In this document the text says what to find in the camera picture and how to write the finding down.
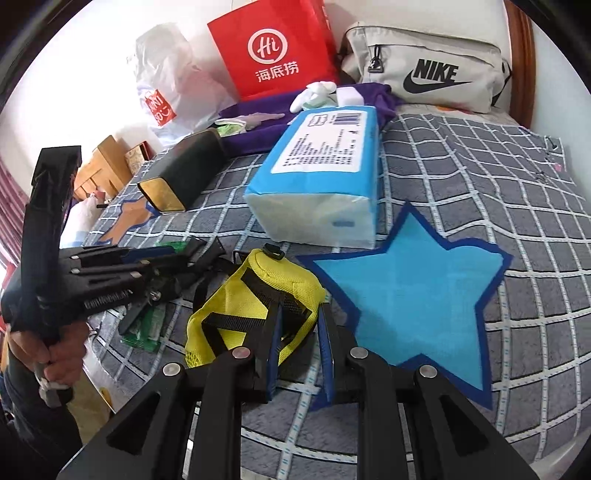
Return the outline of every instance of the zipper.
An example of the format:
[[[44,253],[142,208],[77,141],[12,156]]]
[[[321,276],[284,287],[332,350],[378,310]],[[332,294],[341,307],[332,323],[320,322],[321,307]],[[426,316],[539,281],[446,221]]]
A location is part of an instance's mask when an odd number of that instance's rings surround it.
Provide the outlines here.
[[[384,73],[384,62],[381,59],[382,45],[374,45],[374,56],[369,61],[368,73]]]
[[[498,48],[499,51],[501,50],[499,47],[497,47],[496,45],[487,42],[487,41],[483,41],[483,40],[475,40],[474,38],[468,38],[468,37],[456,37],[455,35],[441,35],[438,33],[427,33],[427,32],[423,32],[420,30],[408,30],[406,28],[401,28],[401,27],[388,27],[386,25],[356,25],[354,27],[349,27],[347,30],[345,30],[345,33],[343,34],[343,38],[347,38],[347,33],[349,33],[352,30],[356,30],[357,28],[368,28],[368,27],[373,27],[373,28],[386,28],[388,30],[397,30],[400,32],[410,32],[410,33],[419,33],[422,35],[427,35],[430,37],[440,37],[440,38],[455,38],[458,40],[469,40],[471,42],[476,42],[476,43],[481,43],[484,45],[490,45],[492,47]]]

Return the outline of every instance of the human hand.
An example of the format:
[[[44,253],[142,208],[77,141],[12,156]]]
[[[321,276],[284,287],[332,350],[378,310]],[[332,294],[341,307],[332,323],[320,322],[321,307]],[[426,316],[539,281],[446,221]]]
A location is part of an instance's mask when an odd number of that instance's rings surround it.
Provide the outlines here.
[[[36,363],[49,364],[43,371],[47,380],[73,385],[82,374],[88,333],[86,322],[76,322],[62,327],[59,343],[50,347],[32,332],[10,332],[8,345],[12,354],[29,370],[33,371]]]

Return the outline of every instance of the metal bolt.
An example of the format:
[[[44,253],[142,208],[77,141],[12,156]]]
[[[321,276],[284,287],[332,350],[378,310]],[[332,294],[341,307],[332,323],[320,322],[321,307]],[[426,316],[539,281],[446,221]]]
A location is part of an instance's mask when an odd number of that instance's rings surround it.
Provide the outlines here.
[[[437,368],[432,365],[423,365],[418,369],[418,372],[425,378],[435,378],[437,376]]]
[[[164,365],[164,368],[162,369],[162,372],[167,377],[174,377],[175,375],[178,375],[180,373],[180,371],[181,371],[181,366],[179,364],[166,364],[166,365]]]
[[[248,358],[251,354],[250,349],[245,346],[236,347],[232,350],[232,356],[236,359]]]
[[[367,358],[369,355],[367,349],[363,348],[362,346],[354,346],[349,353],[353,358],[356,358],[358,360],[363,360],[364,358]]]

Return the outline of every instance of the black buckle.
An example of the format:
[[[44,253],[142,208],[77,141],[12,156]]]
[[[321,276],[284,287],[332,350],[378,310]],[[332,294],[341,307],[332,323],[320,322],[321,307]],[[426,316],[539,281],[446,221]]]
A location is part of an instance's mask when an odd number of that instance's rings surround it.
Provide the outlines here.
[[[265,244],[262,248],[263,253],[272,258],[273,260],[281,260],[285,256],[285,252],[281,250],[277,245]]]

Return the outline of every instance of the wooden furniture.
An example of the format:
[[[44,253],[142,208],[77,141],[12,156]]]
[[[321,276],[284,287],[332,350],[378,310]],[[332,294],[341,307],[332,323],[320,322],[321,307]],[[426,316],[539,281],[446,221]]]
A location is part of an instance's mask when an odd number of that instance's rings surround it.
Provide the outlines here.
[[[8,337],[6,334],[0,334],[0,372],[4,373],[8,365]]]
[[[530,18],[505,0],[513,77],[509,114],[526,128],[531,126],[535,98],[535,42]]]
[[[115,197],[131,180],[132,174],[125,161],[125,150],[112,135],[105,138],[84,163],[74,181],[74,197],[85,200],[97,189],[107,198]]]

